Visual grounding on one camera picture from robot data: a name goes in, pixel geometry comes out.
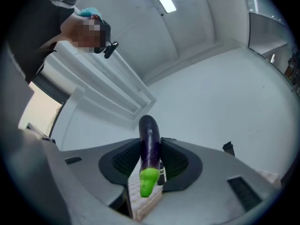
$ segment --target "dark clothing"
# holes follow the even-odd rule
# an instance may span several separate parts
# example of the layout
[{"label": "dark clothing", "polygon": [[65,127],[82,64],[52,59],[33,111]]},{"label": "dark clothing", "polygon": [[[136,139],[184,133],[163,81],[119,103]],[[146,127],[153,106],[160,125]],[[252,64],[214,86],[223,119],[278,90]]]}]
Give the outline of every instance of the dark clothing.
[{"label": "dark clothing", "polygon": [[58,7],[50,0],[30,0],[17,16],[7,40],[28,83],[43,69],[56,43],[40,47],[61,33],[60,25],[73,12],[74,8]]}]

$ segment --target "person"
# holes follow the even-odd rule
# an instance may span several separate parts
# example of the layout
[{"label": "person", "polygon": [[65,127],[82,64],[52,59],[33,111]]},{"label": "person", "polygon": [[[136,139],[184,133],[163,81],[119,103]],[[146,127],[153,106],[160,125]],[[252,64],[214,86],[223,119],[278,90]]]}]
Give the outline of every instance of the person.
[{"label": "person", "polygon": [[16,16],[8,46],[22,75],[30,83],[44,68],[59,41],[84,52],[100,53],[110,43],[110,25],[96,8],[75,12],[77,0],[30,0]]}]

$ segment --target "black slot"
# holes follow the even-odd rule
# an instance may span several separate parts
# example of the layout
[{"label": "black slot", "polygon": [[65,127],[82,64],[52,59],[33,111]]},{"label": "black slot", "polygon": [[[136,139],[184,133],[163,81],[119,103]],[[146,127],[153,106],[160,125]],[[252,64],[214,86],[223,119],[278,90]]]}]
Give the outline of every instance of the black slot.
[{"label": "black slot", "polygon": [[70,158],[66,158],[65,161],[66,163],[69,165],[69,164],[72,164],[72,163],[77,163],[79,161],[81,161],[82,159],[78,156],[75,156],[75,157],[70,157]]},{"label": "black slot", "polygon": [[257,206],[262,200],[242,177],[227,180],[246,212]]}]

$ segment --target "purple eggplant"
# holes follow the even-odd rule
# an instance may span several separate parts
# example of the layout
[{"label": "purple eggplant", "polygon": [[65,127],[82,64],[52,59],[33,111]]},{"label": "purple eggplant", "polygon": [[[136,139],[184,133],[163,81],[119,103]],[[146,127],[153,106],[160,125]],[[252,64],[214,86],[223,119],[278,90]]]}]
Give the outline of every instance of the purple eggplant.
[{"label": "purple eggplant", "polygon": [[141,139],[141,197],[149,197],[159,178],[160,136],[153,117],[143,116],[139,121]]}]

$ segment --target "white wall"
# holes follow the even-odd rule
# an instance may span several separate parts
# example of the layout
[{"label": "white wall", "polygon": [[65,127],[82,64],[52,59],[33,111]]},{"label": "white wall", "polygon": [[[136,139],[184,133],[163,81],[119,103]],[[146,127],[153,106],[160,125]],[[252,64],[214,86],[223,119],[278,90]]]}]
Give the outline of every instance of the white wall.
[{"label": "white wall", "polygon": [[19,122],[19,128],[25,129],[30,122],[44,134],[49,135],[51,129],[49,125],[61,105],[32,82],[29,84],[29,87],[34,90],[34,95],[26,106]]},{"label": "white wall", "polygon": [[[236,157],[283,176],[296,155],[299,100],[263,58],[239,48],[201,61],[149,87],[157,99],[149,115],[163,137],[221,150],[232,141]],[[81,111],[74,113],[64,150],[138,137]]]}]

